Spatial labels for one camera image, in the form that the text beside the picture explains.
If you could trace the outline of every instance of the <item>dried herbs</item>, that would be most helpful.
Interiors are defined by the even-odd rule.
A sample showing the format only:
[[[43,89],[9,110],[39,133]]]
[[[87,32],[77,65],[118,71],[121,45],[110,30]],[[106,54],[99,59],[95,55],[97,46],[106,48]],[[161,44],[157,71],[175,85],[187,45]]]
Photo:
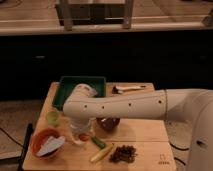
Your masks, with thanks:
[[[125,161],[127,163],[133,163],[135,161],[136,149],[133,146],[117,147],[115,152],[110,156],[109,161],[117,163],[119,161]]]

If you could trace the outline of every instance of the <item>green plastic crate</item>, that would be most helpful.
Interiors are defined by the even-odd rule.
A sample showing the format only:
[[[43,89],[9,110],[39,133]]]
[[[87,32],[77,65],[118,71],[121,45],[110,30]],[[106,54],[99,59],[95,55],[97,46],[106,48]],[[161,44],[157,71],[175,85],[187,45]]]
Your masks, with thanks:
[[[78,84],[88,84],[94,88],[98,95],[96,97],[105,97],[106,95],[106,78],[91,76],[63,76],[60,79],[52,106],[58,110],[63,109],[64,102],[71,94],[72,90]]]

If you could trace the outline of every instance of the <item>floor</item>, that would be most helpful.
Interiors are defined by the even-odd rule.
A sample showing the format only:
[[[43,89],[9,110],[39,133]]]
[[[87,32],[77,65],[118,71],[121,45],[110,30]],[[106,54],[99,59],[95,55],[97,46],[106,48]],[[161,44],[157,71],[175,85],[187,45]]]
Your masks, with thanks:
[[[28,123],[36,124],[43,100],[7,101],[0,102],[0,127],[5,129],[13,138],[23,143]],[[165,122],[170,142],[178,147],[189,147],[190,128],[183,123]],[[0,132],[0,156],[20,155],[21,148]],[[174,157],[187,162],[188,152],[172,148]],[[184,166],[176,161],[177,171],[183,171]],[[18,165],[9,162],[0,162],[0,170],[16,171]]]
[[[56,0],[7,0],[0,4],[0,26],[57,27],[55,3]],[[212,2],[203,0],[135,0],[133,23],[200,22],[212,7]]]

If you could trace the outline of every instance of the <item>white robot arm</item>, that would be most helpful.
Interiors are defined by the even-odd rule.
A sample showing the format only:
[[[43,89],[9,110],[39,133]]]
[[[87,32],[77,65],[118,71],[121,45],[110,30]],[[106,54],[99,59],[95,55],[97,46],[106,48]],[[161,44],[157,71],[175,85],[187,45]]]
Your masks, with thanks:
[[[134,95],[93,98],[94,89],[79,84],[63,111],[71,117],[73,132],[90,129],[90,118],[143,118],[187,122],[193,128],[186,171],[213,170],[213,91],[205,89],[158,90]]]

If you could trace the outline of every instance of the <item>table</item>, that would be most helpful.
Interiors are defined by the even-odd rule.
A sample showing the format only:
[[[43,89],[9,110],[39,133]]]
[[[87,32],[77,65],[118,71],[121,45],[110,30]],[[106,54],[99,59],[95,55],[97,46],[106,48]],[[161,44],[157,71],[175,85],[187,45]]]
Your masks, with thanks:
[[[127,83],[107,83],[107,96],[112,96],[111,90],[114,85],[126,85]],[[146,85],[144,92],[154,90],[151,83]],[[58,83],[51,84],[47,94],[44,106],[42,108],[39,120],[37,122],[35,133],[49,127],[45,115],[49,111],[55,110],[52,107],[52,100],[56,92]],[[113,142],[115,146],[133,145],[138,154],[134,163],[120,162],[118,164],[109,162],[109,155],[96,164],[91,164],[89,158],[93,156],[98,148],[91,141],[85,146],[79,147],[73,144],[72,134],[69,129],[70,119],[62,112],[60,116],[60,125],[57,129],[66,137],[66,143],[61,151],[50,160],[40,160],[31,154],[28,149],[23,163],[25,171],[41,170],[70,170],[70,171],[175,171],[176,165],[173,159],[171,147],[163,121],[143,120],[143,119],[121,119],[118,128],[113,133],[103,131],[94,120],[92,129],[96,135],[107,143]]]

